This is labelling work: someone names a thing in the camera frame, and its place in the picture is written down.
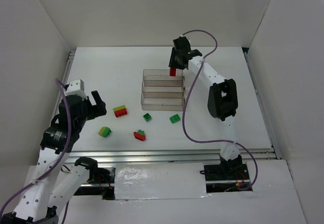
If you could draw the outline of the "red lego brick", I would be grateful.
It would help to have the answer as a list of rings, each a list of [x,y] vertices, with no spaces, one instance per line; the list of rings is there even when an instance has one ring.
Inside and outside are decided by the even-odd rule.
[[[176,76],[177,69],[175,67],[170,67],[170,76],[175,77]]]

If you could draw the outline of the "red and green lego piece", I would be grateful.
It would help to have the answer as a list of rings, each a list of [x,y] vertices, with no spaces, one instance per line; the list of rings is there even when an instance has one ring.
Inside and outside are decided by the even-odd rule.
[[[133,135],[137,140],[140,140],[140,141],[146,140],[145,132],[143,130],[134,131]]]

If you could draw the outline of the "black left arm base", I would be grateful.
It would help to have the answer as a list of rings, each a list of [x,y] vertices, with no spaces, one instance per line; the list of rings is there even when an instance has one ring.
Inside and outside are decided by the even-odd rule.
[[[27,219],[23,219],[17,217],[16,212],[6,213],[1,218],[1,224],[57,224],[59,221],[59,217],[56,213],[57,207],[47,208],[47,214],[44,218],[35,221],[33,217],[28,217]]]

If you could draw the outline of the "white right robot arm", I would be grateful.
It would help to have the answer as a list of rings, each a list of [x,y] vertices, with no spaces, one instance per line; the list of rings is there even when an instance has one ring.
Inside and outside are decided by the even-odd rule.
[[[203,56],[199,50],[191,48],[190,41],[186,36],[182,35],[173,40],[173,44],[169,61],[170,76],[174,77],[177,69],[187,69],[195,74],[183,107],[182,128],[185,136],[194,143],[223,143],[220,150],[220,161],[223,163],[241,161],[239,147],[234,140],[196,140],[189,136],[185,128],[185,114],[189,98],[196,81],[200,79],[209,90],[207,101],[209,114],[221,121],[231,133],[234,133],[234,117],[238,108],[235,80],[221,76],[206,62],[206,56]]]

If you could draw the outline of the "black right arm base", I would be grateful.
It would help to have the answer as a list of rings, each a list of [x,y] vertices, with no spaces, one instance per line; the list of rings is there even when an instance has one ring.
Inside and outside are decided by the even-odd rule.
[[[204,165],[200,174],[204,175],[205,180],[209,182],[249,182],[250,180],[246,164],[228,172],[225,172],[220,164]]]

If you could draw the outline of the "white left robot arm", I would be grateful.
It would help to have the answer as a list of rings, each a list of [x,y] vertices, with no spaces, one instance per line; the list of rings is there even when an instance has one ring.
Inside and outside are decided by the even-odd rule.
[[[2,223],[59,223],[59,216],[67,215],[69,201],[79,187],[98,178],[98,162],[80,157],[62,182],[56,184],[85,122],[107,113],[99,93],[91,94],[95,104],[77,92],[64,92],[59,113],[43,134],[35,180],[19,192],[22,195],[19,204],[2,217]]]

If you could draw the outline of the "lime and red lego block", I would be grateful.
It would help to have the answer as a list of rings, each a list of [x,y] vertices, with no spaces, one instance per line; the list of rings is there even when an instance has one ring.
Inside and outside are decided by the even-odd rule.
[[[117,117],[117,118],[128,114],[128,111],[127,111],[127,108],[125,105],[121,105],[121,106],[113,108],[113,112],[114,112],[115,117]]]

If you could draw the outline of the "lime and green rounded lego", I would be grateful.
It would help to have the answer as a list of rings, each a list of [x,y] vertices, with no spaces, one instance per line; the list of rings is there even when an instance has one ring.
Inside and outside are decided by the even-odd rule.
[[[112,131],[109,127],[102,127],[100,129],[100,131],[98,132],[98,134],[103,138],[108,137],[111,133],[112,133]]]

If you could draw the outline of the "small green square lego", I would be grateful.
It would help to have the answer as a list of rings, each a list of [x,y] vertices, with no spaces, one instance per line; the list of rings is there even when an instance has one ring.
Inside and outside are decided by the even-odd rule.
[[[143,118],[144,118],[144,120],[146,122],[149,122],[152,119],[152,117],[151,117],[151,115],[149,113],[144,114],[143,115]]]

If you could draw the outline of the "green lego brick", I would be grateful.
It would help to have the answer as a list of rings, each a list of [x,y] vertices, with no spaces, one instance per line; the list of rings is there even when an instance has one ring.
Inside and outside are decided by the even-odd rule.
[[[170,117],[170,122],[172,124],[174,124],[176,122],[179,122],[179,121],[181,121],[181,118],[180,118],[180,116],[178,114],[175,114],[175,115],[173,115],[173,116]]]

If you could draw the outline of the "white foam board cover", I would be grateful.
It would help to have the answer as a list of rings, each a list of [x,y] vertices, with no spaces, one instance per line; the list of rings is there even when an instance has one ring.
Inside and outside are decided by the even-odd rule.
[[[207,196],[202,163],[117,165],[117,200],[198,199]]]

